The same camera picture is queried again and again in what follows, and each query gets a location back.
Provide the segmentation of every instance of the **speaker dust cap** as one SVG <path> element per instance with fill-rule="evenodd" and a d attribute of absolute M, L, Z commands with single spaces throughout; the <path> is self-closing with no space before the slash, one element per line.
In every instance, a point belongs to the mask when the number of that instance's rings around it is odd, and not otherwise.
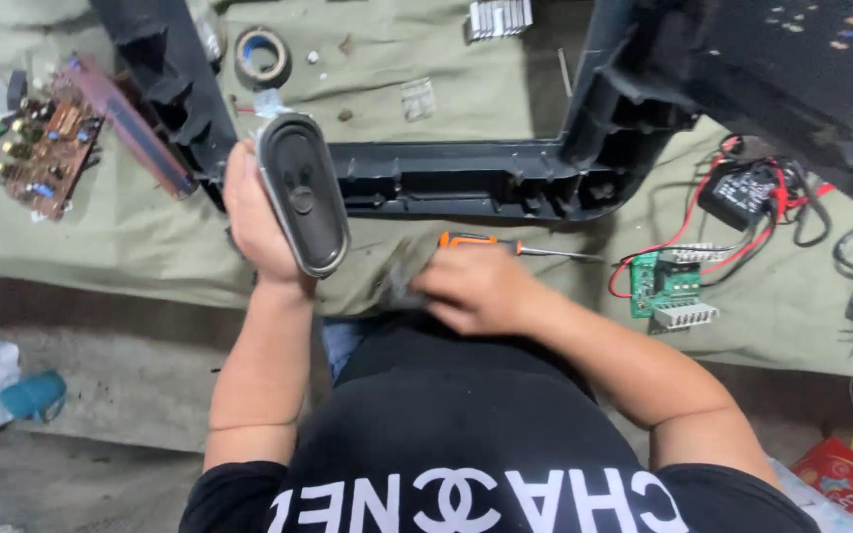
<path fill-rule="evenodd" d="M 334 272 L 348 252 L 350 233 L 335 165 L 318 125 L 299 113 L 275 115 L 260 130 L 256 159 L 299 267 L 316 278 Z"/>

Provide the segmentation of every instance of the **tape roll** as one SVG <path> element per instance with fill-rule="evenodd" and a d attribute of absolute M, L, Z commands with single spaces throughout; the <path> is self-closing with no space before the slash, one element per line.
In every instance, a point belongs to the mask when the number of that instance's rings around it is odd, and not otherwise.
<path fill-rule="evenodd" d="M 261 67 L 252 63 L 252 52 L 264 48 L 275 54 L 278 61 L 271 67 Z M 251 91 L 276 89 L 288 81 L 292 75 L 292 52 L 278 36 L 267 26 L 253 26 L 244 30 L 236 38 L 236 77 L 243 87 Z"/>

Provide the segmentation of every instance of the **brown circuit board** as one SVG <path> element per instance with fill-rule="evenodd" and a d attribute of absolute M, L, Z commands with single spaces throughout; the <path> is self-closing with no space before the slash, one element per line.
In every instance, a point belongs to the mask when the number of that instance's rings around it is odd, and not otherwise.
<path fill-rule="evenodd" d="M 50 220 L 65 213 L 104 118 L 67 83 L 56 82 L 54 113 L 43 126 L 33 118 L 13 124 L 19 139 L 3 145 L 15 163 L 0 163 L 8 196 Z"/>

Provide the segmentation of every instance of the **blue plastic object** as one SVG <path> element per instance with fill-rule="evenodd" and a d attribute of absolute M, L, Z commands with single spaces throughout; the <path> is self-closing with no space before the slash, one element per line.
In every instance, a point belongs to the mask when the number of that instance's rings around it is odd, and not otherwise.
<path fill-rule="evenodd" d="M 16 420 L 46 423 L 65 406 L 67 384 L 54 370 L 25 378 L 0 393 L 0 403 Z"/>

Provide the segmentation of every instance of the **concrete floor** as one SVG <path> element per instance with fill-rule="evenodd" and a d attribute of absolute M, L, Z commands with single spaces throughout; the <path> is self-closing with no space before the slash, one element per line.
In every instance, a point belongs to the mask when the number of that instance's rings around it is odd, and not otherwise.
<path fill-rule="evenodd" d="M 242 320 L 240 311 L 0 279 L 0 339 L 20 347 L 24 372 L 56 368 L 69 391 L 65 411 L 54 422 L 20 425 L 62 437 L 0 431 L 0 475 L 17 476 L 0 481 L 0 524 L 27 531 L 71 530 L 85 523 L 87 531 L 96 532 L 157 530 L 146 528 L 152 520 L 172 529 L 201 466 L 198 454 L 185 452 L 203 448 L 212 385 Z M 317 401 L 327 376 L 323 364 L 315 368 Z M 783 464 L 797 460 L 823 435 L 850 439 L 848 378 L 709 368 L 737 398 L 766 453 Z M 646 433 L 609 412 L 646 458 Z M 164 487 L 141 477 L 148 466 L 165 473 Z M 18 489 L 42 483 L 53 490 L 22 496 Z M 72 494 L 77 499 L 69 504 Z M 140 494 L 144 497 L 135 499 Z M 148 518 L 135 511 L 128 515 L 132 520 L 114 518 L 157 500 L 165 500 L 154 505 L 166 509 L 166 516 Z M 80 511 L 86 508 L 91 511 Z M 94 520 L 103 521 L 103 528 Z"/>

